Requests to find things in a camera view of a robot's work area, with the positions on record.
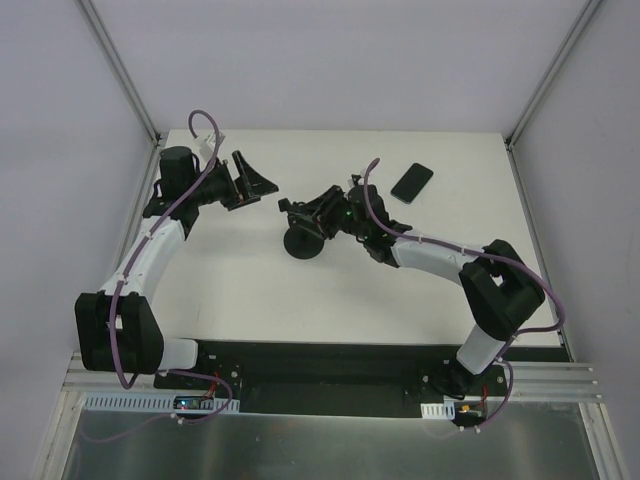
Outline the black phone stand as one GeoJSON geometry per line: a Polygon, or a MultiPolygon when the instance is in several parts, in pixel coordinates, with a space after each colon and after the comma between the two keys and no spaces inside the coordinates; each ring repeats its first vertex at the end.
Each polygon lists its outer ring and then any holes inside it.
{"type": "Polygon", "coordinates": [[[324,248],[324,238],[312,218],[312,211],[304,202],[278,201],[278,208],[287,215],[288,229],[283,237],[286,252],[298,260],[310,260],[324,248]]]}

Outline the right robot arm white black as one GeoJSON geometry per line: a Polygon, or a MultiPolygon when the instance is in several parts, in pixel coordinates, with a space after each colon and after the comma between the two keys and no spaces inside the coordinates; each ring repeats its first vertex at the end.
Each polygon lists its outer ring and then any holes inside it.
{"type": "Polygon", "coordinates": [[[333,185],[309,202],[278,205],[289,225],[285,249],[295,258],[313,258],[325,241],[345,233],[378,263],[420,270],[463,289],[475,324],[455,356],[429,375],[432,388],[445,396],[461,399],[481,388],[487,369],[545,300],[540,283],[521,269],[508,242],[495,240],[472,253],[443,240],[428,241],[389,217],[373,185],[355,184],[349,191],[333,185]]]}

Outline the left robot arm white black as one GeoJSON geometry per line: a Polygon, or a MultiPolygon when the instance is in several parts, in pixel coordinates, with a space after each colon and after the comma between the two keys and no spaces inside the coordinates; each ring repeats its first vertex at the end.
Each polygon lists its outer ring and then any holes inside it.
{"type": "Polygon", "coordinates": [[[176,370],[188,388],[204,387],[210,363],[198,356],[193,339],[162,333],[152,299],[171,258],[186,242],[201,207],[219,203],[233,211],[278,192],[235,151],[238,175],[226,162],[201,167],[186,146],[164,149],[160,177],[142,214],[140,231],[116,272],[96,292],[74,305],[81,359],[89,371],[150,375],[176,370]]]}

